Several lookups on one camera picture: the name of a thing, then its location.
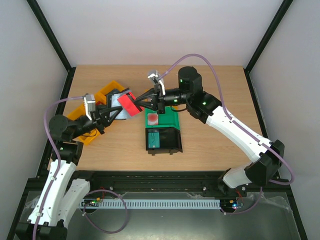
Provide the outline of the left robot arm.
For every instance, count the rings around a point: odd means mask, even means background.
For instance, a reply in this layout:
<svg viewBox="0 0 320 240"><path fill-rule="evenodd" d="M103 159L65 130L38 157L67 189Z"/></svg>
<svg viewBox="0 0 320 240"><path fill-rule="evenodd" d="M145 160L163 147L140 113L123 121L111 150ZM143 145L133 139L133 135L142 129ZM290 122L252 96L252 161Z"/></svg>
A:
<svg viewBox="0 0 320 240"><path fill-rule="evenodd" d="M89 179L71 179L80 160L83 146L76 141L92 130L101 134L109 127L123 107L114 103L96 104L94 95L76 96L82 100L84 115L75 120L57 114L48 119L49 111L64 98L51 104L44 112L43 125L52 146L52 161L46 182L26 222L18 223L15 234L20 240L65 240L69 223L81 200L90 192Z"/></svg>

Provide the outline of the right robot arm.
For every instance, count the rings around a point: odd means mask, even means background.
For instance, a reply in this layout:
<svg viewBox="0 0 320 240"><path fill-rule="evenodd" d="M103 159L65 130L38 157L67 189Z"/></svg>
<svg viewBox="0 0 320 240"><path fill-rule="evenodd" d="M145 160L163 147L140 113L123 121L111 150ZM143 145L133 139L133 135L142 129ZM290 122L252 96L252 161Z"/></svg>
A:
<svg viewBox="0 0 320 240"><path fill-rule="evenodd" d="M185 105L192 117L218 130L249 158L250 164L229 168L219 177L217 187L222 195L229 196L246 184L264 187L272 180L282 166L284 144L259 135L223 107L221 100L204 91L202 76L196 68L179 69L177 88L166 89L157 71L148 78L154 86L133 101L137 107L163 114L166 107Z"/></svg>

